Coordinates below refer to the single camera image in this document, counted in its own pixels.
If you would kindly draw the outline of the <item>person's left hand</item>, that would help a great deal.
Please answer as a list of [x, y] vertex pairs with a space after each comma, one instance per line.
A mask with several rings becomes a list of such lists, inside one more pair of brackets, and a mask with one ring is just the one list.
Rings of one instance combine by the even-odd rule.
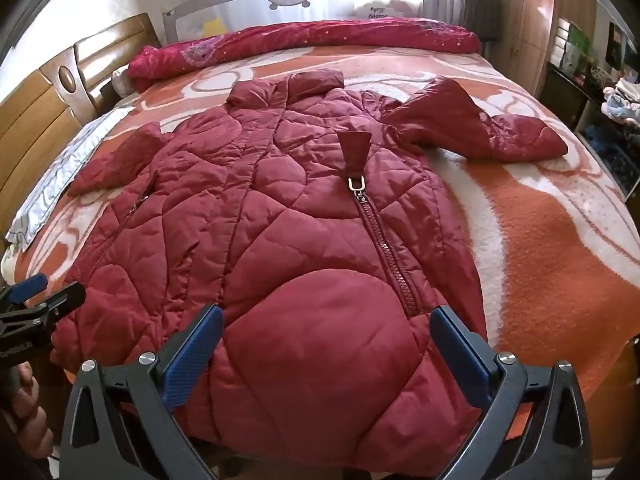
[[35, 460], [47, 458], [53, 451], [53, 434], [46, 411], [39, 404], [40, 387], [29, 362], [17, 367], [20, 388], [11, 398], [11, 411], [2, 415], [23, 451]]

